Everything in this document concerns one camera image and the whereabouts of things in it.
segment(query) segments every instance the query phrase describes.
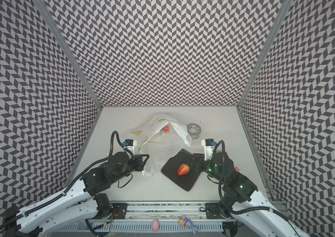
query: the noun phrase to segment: black cutting board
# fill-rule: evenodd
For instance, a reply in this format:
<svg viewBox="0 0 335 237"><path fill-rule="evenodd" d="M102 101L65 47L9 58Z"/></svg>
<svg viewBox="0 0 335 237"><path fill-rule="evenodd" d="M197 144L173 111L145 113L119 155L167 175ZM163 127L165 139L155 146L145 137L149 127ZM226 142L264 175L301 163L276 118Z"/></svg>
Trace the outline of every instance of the black cutting board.
<svg viewBox="0 0 335 237"><path fill-rule="evenodd" d="M197 157L197 155L193 155L188 151L182 149L176 156L170 158L166 162L164 167L162 167L161 169L161 173L163 173L176 185L178 185L179 187L183 188L188 192L193 187L200 173L196 173L193 171L193 169L190 168L190 171L187 174L178 175L178 169L182 164L191 166L193 158L195 157Z"/></svg>

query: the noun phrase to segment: purple plush toy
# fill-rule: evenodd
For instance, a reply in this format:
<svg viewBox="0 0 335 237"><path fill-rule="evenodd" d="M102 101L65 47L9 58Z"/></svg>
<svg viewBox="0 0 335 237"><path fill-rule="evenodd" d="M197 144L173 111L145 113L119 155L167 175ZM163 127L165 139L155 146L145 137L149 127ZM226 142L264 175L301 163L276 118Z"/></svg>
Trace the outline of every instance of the purple plush toy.
<svg viewBox="0 0 335 237"><path fill-rule="evenodd" d="M187 226L189 229L193 230L193 235L198 233L198 229L193 225L193 222L190 219L187 219L185 216L182 216L182 219L179 221L181 226Z"/></svg>

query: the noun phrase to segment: white table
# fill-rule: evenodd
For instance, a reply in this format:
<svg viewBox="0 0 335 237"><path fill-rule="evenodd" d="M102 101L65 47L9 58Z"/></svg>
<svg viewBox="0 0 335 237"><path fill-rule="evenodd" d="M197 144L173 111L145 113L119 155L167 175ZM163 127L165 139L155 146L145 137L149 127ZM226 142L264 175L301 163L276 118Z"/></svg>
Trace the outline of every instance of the white table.
<svg viewBox="0 0 335 237"><path fill-rule="evenodd" d="M193 122L202 128L200 137L193 140L190 147L185 148L191 153L203 153L202 139L224 140L226 152L240 169L240 173L248 177L267 196L236 107L106 107L100 115L75 176L89 164L106 157L109 153L110 136L114 130L118 131L120 140L124 141L133 128L139 127L150 116L158 113L168 114L181 124ZM116 140L113 147L114 154L121 151ZM127 180L128 177L123 178L120 185ZM117 184L113 184L105 193L111 201L218 201L217 188L216 184L207 179L205 173L200 174L191 191L186 192L160 171L151 177L144 177L141 172L133 172L133 179L127 186L118 188Z"/></svg>

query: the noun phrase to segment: pink pig toy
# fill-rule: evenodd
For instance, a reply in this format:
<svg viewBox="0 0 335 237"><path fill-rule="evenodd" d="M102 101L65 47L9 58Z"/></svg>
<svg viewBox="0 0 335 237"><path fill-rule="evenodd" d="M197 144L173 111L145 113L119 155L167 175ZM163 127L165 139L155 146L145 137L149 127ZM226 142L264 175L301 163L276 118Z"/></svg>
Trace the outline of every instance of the pink pig toy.
<svg viewBox="0 0 335 237"><path fill-rule="evenodd" d="M158 231L158 228L159 228L159 223L158 223L158 220L155 219L153 221L153 224L151 225L152 229L153 229L153 232L157 232Z"/></svg>

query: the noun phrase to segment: patterned wall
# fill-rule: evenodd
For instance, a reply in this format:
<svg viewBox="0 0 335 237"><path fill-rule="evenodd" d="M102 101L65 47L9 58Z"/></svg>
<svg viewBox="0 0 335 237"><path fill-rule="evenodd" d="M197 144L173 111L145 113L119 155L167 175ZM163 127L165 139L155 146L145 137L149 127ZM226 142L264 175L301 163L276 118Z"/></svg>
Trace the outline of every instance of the patterned wall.
<svg viewBox="0 0 335 237"><path fill-rule="evenodd" d="M104 105L230 105L282 0L49 0Z"/></svg>
<svg viewBox="0 0 335 237"><path fill-rule="evenodd" d="M1 0L0 215L62 189L96 113L32 3Z"/></svg>
<svg viewBox="0 0 335 237"><path fill-rule="evenodd" d="M243 107L293 220L335 236L335 0L298 0Z"/></svg>

